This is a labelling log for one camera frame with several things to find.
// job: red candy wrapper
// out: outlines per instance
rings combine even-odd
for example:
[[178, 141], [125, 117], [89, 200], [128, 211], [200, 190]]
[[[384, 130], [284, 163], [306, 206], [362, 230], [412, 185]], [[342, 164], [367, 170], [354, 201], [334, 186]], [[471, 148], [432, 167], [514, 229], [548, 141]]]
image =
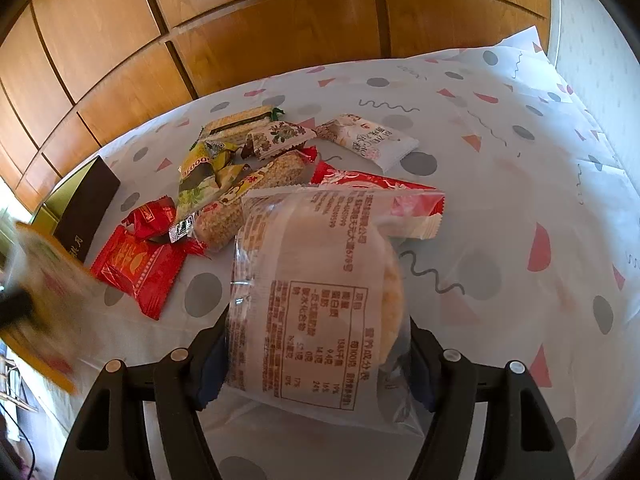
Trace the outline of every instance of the red candy wrapper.
[[442, 213], [444, 212], [444, 192], [434, 187], [361, 171], [336, 170], [322, 160], [316, 167], [313, 177], [311, 177], [311, 183], [379, 189], [432, 189], [434, 193], [428, 195], [402, 197], [395, 200], [392, 215], [415, 218], [415, 222], [413, 222], [410, 229], [404, 229], [395, 235], [424, 240], [433, 238], [440, 227]]
[[169, 232], [169, 227], [174, 220], [174, 200], [165, 195], [135, 208], [122, 223], [126, 226], [133, 225], [133, 234], [136, 238], [147, 240]]
[[158, 320], [187, 254], [202, 254], [202, 247], [190, 238], [176, 244], [139, 240], [119, 225], [95, 259], [91, 273], [135, 298], [145, 316]]

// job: blurry snack package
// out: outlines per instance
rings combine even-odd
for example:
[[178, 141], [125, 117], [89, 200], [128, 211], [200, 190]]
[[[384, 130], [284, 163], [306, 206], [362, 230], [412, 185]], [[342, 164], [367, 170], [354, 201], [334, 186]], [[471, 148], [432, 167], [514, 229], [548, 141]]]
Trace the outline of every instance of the blurry snack package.
[[284, 153], [316, 137], [315, 131], [286, 121], [273, 121], [249, 132], [242, 149], [242, 158], [255, 155], [264, 160]]
[[95, 259], [91, 273], [135, 298], [145, 316], [158, 320], [187, 254], [202, 254], [202, 250], [192, 238], [176, 244], [137, 240], [119, 225]]
[[278, 119], [284, 112], [273, 106], [259, 106], [221, 119], [211, 121], [203, 127], [200, 139], [222, 140], [242, 145], [246, 135], [254, 128]]
[[402, 374], [410, 350], [386, 226], [421, 189], [251, 190], [236, 237], [227, 383], [325, 422], [420, 428]]
[[198, 141], [193, 145], [178, 168], [180, 186], [177, 221], [202, 209], [233, 184], [233, 180], [226, 179], [222, 182], [226, 188], [221, 187], [216, 173], [229, 164], [237, 149], [238, 146], [230, 142]]
[[440, 227], [442, 214], [444, 213], [445, 195], [443, 191], [434, 187], [416, 184], [387, 176], [379, 176], [362, 171], [336, 170], [324, 161], [320, 161], [313, 177], [312, 184], [322, 186], [349, 186], [375, 189], [430, 189], [431, 193], [415, 199], [404, 199], [403, 207], [412, 209], [412, 219], [406, 220], [397, 226], [393, 234], [389, 236], [401, 238], [418, 238], [425, 240], [433, 238]]
[[419, 142], [401, 132], [367, 121], [360, 116], [343, 114], [316, 128], [319, 139], [336, 144], [375, 162], [383, 173], [394, 167]]
[[72, 393], [78, 340], [78, 307], [97, 292], [98, 282], [53, 237], [18, 222], [8, 290], [19, 286], [33, 310], [5, 326], [0, 338], [46, 378]]
[[133, 225], [134, 236], [141, 240], [147, 240], [169, 232], [174, 221], [174, 200], [164, 195], [158, 200], [152, 200], [135, 208], [122, 223], [126, 226]]
[[225, 247], [242, 226], [242, 205], [239, 198], [250, 189], [302, 184], [305, 167], [316, 159], [317, 154], [315, 148], [293, 150], [244, 177], [195, 216], [195, 237], [213, 252]]

